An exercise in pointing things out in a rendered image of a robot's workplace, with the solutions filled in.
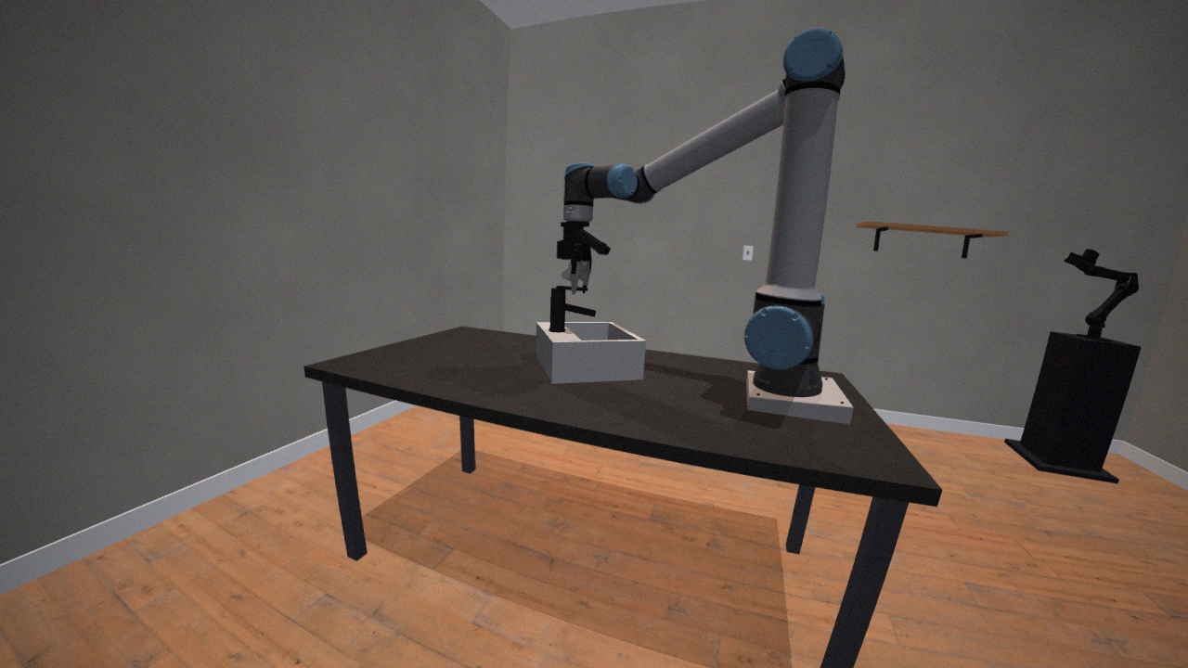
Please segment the white rectangular sink basin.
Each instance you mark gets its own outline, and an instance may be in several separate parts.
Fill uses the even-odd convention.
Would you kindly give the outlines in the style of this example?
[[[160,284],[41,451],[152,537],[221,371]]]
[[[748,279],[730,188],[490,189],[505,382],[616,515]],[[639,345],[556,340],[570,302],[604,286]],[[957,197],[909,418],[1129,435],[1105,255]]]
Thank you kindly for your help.
[[[613,322],[537,322],[536,355],[551,384],[642,379],[646,340]]]

